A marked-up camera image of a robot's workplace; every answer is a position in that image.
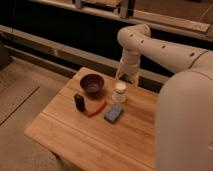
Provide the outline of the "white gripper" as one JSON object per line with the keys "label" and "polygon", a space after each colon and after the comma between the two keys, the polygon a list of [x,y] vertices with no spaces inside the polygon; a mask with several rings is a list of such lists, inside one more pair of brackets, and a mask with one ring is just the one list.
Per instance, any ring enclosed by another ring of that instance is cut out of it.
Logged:
{"label": "white gripper", "polygon": [[122,57],[120,59],[120,68],[116,71],[116,75],[115,75],[116,80],[120,79],[120,77],[122,76],[122,71],[123,71],[127,75],[134,74],[133,84],[135,86],[139,85],[140,73],[138,71],[140,68],[140,54],[138,52],[124,49],[122,51]]}

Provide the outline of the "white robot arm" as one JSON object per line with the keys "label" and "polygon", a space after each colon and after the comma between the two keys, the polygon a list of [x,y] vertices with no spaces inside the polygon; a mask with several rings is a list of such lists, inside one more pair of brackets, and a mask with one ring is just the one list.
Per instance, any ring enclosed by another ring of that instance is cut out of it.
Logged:
{"label": "white robot arm", "polygon": [[119,30],[119,71],[133,75],[140,57],[173,73],[155,114],[156,171],[213,171],[213,51],[154,39],[148,25]]}

